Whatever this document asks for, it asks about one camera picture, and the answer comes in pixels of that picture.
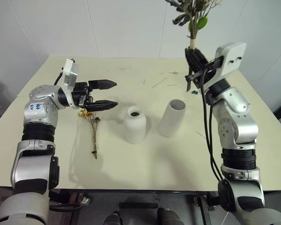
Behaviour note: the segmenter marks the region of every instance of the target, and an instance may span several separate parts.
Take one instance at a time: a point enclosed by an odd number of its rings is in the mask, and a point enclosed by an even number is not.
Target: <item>white ceramic vase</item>
[[[125,138],[131,144],[141,143],[146,134],[146,117],[139,107],[128,109],[124,119]]]
[[[159,124],[159,132],[165,137],[174,137],[185,114],[185,103],[179,99],[171,100]]]

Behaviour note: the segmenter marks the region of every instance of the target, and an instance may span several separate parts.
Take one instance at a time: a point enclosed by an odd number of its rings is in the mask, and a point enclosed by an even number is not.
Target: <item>table surface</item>
[[[49,57],[0,119],[0,186],[10,186],[10,171],[22,136],[23,109],[30,90],[53,84],[65,59]],[[92,96],[95,100],[117,101],[118,106],[97,113],[102,119],[97,131],[97,160],[91,154],[90,124],[78,117],[79,110],[59,111],[55,131],[55,155],[60,165],[58,188],[217,190],[204,137],[201,96],[185,91],[184,59],[76,58],[76,63],[80,65],[78,82],[117,82],[116,87],[95,90]],[[263,188],[281,190],[281,124],[239,71],[228,81],[251,103],[252,116],[259,126],[256,154]],[[186,113],[177,136],[166,138],[158,133],[157,125],[167,103],[175,98],[185,102]],[[137,145],[127,143],[123,137],[122,120],[132,105],[140,106],[148,121],[146,138]],[[222,148],[215,119],[212,130],[214,158],[220,166]]]

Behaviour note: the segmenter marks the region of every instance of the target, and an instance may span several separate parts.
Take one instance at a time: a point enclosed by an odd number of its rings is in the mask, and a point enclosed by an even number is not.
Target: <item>white wall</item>
[[[187,27],[163,0],[0,0],[3,112],[49,55],[183,58]],[[208,58],[247,43],[244,76],[274,111],[281,105],[281,0],[223,0],[198,34]]]

